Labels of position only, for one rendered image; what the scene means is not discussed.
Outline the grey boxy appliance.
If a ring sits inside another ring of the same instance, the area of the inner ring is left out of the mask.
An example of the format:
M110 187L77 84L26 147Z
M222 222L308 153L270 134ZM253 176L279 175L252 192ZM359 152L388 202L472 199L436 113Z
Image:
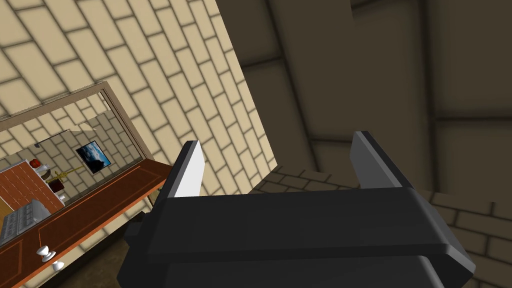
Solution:
M23 234L50 215L48 209L37 199L6 215L1 228L0 246Z

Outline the blue framed wall picture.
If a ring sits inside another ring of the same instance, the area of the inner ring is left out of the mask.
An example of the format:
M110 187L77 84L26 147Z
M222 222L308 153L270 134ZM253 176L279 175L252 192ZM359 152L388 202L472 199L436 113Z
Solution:
M96 174L112 163L94 140L75 150L92 174Z

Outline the brown wooden door leaf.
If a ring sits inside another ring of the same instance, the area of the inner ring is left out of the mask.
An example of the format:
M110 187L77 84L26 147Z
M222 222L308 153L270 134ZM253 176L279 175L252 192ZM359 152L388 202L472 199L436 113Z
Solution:
M56 261L162 186L168 164L144 159L50 215L0 247L0 288L18 288L50 266L37 250L47 246Z

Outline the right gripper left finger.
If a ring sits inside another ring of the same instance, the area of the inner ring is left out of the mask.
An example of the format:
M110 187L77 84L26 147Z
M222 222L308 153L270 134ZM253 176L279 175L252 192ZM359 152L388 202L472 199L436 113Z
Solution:
M198 140L189 140L181 148L167 177L161 197L181 198L200 195L205 169L203 149Z

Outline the reddish brown wooden cabinet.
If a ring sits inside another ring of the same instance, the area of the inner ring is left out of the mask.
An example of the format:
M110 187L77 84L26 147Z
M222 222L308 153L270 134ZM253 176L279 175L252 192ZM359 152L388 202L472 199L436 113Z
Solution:
M34 199L51 214L65 207L26 159L0 170L0 198L14 211Z

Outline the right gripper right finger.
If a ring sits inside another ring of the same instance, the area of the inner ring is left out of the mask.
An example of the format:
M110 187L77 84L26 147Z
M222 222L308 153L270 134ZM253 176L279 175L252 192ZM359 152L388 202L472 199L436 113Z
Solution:
M413 188L369 131L354 132L349 159L362 189Z

